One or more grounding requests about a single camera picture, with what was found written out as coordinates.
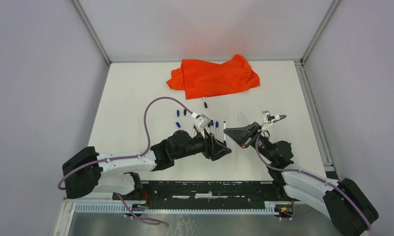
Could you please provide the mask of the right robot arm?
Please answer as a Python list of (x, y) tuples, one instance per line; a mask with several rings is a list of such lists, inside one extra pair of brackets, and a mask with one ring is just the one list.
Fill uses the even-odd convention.
[(369, 231), (379, 213), (360, 187), (349, 178), (336, 180), (297, 167), (292, 145), (272, 143), (268, 131), (254, 122), (245, 127), (227, 128), (224, 134), (240, 148), (253, 147), (273, 178), (273, 196), (284, 201), (299, 200), (328, 217), (344, 236), (359, 236)]

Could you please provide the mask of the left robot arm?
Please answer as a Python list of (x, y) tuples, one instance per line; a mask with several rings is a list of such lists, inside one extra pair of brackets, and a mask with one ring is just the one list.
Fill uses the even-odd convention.
[(216, 161), (231, 152), (212, 133), (191, 137), (184, 130), (151, 146), (148, 152), (111, 154), (85, 147), (62, 165), (63, 178), (57, 187), (65, 191), (68, 199), (91, 193), (116, 193), (138, 200), (143, 194), (140, 172), (162, 171), (173, 167), (175, 160), (196, 154)]

